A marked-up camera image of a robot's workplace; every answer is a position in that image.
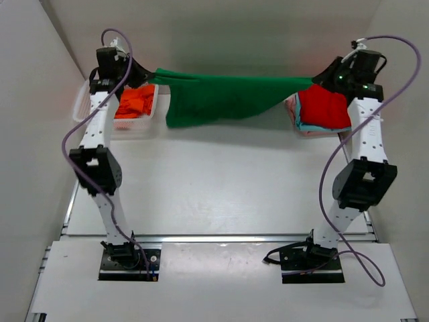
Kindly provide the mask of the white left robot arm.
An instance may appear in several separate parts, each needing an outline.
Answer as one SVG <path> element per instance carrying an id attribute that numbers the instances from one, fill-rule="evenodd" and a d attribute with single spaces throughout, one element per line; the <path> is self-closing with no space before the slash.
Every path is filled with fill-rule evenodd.
<path id="1" fill-rule="evenodd" d="M 144 260 L 121 205 L 122 169 L 109 148 L 115 114 L 125 87 L 138 87 L 150 72 L 138 64 L 115 38 L 96 51 L 98 66 L 89 78 L 90 120 L 79 146 L 69 158 L 76 165 L 80 186 L 97 205 L 107 240 L 102 243 L 112 261 L 132 269 Z"/>

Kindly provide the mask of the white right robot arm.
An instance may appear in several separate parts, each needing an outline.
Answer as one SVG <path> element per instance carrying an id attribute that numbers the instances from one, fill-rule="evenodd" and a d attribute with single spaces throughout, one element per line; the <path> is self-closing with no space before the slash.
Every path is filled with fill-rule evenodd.
<path id="1" fill-rule="evenodd" d="M 397 176 L 388 162 L 381 134 L 379 108 L 383 88 L 375 84 L 387 63 L 380 52 L 367 49 L 362 39 L 353 41 L 352 51 L 335 60 L 312 78 L 315 85 L 346 97 L 351 134 L 345 142 L 349 162 L 332 184 L 333 204 L 324 213 L 325 222 L 310 232 L 300 252 L 301 263 L 317 268 L 338 252 L 341 235 L 368 208 L 377 205 Z"/>

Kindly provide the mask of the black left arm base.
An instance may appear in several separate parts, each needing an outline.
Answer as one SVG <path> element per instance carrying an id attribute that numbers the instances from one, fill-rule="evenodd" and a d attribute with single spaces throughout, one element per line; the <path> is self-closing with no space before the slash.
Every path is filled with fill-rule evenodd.
<path id="1" fill-rule="evenodd" d="M 98 280 L 124 282 L 157 282 L 160 274 L 161 247 L 141 250 L 131 243 L 123 245 L 101 242 L 103 255 Z"/>

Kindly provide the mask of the green t shirt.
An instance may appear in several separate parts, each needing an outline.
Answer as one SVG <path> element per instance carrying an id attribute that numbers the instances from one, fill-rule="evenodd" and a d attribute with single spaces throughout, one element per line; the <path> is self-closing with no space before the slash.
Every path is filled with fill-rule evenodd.
<path id="1" fill-rule="evenodd" d="M 149 82 L 169 87 L 169 128 L 254 117 L 312 85 L 308 77 L 213 76 L 161 68 Z"/>

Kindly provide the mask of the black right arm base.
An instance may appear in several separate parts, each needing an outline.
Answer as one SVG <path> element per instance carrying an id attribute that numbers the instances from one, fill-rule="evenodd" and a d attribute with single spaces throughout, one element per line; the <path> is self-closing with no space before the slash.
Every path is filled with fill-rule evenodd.
<path id="1" fill-rule="evenodd" d="M 341 284 L 345 282 L 335 249 L 301 241 L 269 251 L 266 264 L 280 266 L 283 284 Z"/>

